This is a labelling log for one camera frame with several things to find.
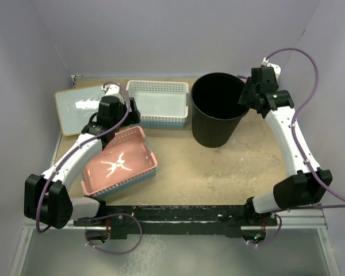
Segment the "large black plastic bin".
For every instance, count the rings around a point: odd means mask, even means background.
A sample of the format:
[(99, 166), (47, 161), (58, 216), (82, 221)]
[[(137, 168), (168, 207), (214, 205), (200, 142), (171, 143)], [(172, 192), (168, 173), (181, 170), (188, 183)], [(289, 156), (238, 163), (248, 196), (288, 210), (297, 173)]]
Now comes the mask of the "large black plastic bin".
[(249, 108), (239, 104), (244, 88), (240, 78), (214, 72), (198, 78), (190, 92), (192, 134), (208, 148), (223, 146)]

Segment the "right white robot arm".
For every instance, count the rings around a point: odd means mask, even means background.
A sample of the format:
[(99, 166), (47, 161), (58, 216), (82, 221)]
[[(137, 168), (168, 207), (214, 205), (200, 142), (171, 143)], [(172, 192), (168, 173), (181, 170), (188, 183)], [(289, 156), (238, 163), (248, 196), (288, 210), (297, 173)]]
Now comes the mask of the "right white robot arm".
[(286, 167), (286, 178), (271, 192), (251, 197), (244, 206), (244, 218), (259, 224), (270, 212), (314, 205), (320, 202), (333, 177), (316, 161), (293, 119), (294, 102), (290, 93), (280, 90), (273, 67), (251, 70), (241, 92), (239, 104), (254, 109), (270, 126)]

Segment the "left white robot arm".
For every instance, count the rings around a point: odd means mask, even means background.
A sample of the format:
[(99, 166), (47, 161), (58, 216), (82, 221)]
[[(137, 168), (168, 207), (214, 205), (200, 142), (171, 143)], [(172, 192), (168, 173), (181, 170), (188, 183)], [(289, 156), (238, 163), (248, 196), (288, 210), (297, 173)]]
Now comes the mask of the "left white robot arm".
[(39, 233), (43, 232), (40, 224), (61, 229), (69, 220), (87, 218), (93, 225), (106, 221), (107, 212), (98, 200), (71, 198), (68, 191), (88, 162), (114, 139), (119, 128), (139, 122), (140, 112), (133, 98), (122, 103), (115, 96), (104, 96), (98, 112), (91, 116), (71, 149), (41, 175), (27, 177), (24, 216), (35, 220)]

